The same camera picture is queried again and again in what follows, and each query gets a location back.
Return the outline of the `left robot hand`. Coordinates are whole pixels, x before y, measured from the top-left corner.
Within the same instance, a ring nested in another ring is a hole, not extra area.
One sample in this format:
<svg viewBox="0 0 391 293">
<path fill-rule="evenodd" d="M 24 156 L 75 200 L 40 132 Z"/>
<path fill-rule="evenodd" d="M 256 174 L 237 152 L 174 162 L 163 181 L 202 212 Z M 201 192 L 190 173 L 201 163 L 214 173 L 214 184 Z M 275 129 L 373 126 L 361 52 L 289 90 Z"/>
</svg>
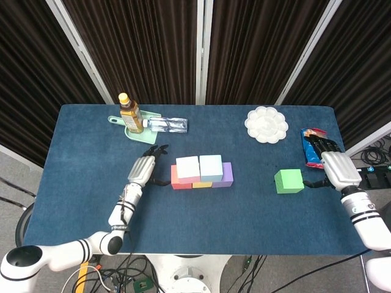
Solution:
<svg viewBox="0 0 391 293">
<path fill-rule="evenodd" d="M 128 182 L 145 187 L 147 183 L 156 186 L 168 186 L 170 181 L 162 181 L 153 176 L 155 165 L 160 155 L 167 154 L 168 145 L 153 145 L 135 161 L 128 175 Z"/>
</svg>

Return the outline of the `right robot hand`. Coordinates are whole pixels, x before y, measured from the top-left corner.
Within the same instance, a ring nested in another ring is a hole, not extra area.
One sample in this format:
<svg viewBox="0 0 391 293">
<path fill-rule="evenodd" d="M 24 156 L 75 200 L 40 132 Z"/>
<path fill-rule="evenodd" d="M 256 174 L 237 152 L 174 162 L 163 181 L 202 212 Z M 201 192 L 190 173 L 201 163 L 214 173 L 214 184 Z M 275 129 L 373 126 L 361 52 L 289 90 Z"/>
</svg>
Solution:
<svg viewBox="0 0 391 293">
<path fill-rule="evenodd" d="M 346 194 L 348 190 L 357 190 L 362 178 L 359 175 L 351 158 L 341 151 L 338 144 L 330 139 L 319 137 L 314 134 L 305 136 L 320 159 L 326 178 L 311 183 L 303 181 L 309 188 L 332 187 L 335 190 Z"/>
</svg>

